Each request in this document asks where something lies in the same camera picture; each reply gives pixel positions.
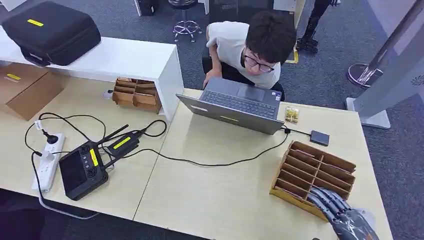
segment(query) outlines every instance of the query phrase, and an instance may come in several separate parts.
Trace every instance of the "laptop lid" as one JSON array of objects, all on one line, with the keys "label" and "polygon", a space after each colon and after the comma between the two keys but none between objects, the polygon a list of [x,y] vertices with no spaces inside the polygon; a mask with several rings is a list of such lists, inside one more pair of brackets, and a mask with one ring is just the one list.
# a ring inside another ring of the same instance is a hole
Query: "laptop lid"
[{"label": "laptop lid", "polygon": [[253,115],[189,96],[181,94],[176,94],[176,96],[194,114],[259,131],[264,134],[273,135],[276,131],[281,129],[284,124],[284,122],[279,120]]}]

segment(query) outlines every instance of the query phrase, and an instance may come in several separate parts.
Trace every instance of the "robotic hand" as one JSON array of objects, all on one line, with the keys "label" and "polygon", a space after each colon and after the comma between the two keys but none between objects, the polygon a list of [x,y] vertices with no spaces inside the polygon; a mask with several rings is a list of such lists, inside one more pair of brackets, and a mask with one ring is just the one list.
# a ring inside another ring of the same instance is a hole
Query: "robotic hand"
[{"label": "robotic hand", "polygon": [[337,193],[312,187],[307,199],[324,213],[340,240],[379,240],[361,213],[352,209]]}]

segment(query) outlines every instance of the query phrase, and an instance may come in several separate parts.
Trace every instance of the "electrical outlet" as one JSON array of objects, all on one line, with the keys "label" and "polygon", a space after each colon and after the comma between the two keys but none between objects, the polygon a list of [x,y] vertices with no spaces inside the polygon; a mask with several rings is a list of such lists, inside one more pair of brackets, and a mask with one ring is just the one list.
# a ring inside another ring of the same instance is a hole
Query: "electrical outlet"
[{"label": "electrical outlet", "polygon": [[[45,157],[40,157],[40,163],[37,169],[38,179],[40,181],[40,188],[43,192],[48,192],[53,185],[53,180],[55,179],[56,169],[58,169],[59,159],[61,158],[62,149],[64,148],[65,136],[62,133],[53,134],[59,139],[54,144],[49,144],[46,142],[44,147],[45,152],[56,153],[54,155],[54,160],[48,160]],[[37,178],[34,176],[34,181],[32,183],[33,190],[38,190]]]}]

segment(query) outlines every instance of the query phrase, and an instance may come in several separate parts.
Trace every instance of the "wooden organizer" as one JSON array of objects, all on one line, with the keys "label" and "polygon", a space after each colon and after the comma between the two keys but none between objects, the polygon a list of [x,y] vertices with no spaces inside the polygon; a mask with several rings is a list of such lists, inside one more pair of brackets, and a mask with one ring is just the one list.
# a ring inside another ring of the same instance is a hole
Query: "wooden organizer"
[{"label": "wooden organizer", "polygon": [[131,106],[159,113],[162,104],[152,81],[121,78],[116,80],[112,100],[117,105]]},{"label": "wooden organizer", "polygon": [[332,190],[347,200],[355,182],[356,165],[299,141],[284,153],[269,194],[327,221],[321,210],[307,200],[311,187]]}]

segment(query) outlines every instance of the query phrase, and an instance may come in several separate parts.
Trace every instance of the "controller screen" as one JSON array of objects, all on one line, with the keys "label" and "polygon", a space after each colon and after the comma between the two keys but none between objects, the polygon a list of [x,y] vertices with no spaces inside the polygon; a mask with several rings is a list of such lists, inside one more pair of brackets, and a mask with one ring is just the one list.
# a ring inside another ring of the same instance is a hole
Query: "controller screen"
[{"label": "controller screen", "polygon": [[75,151],[60,161],[60,172],[66,192],[76,189],[87,181],[86,171],[84,170],[79,151]]}]

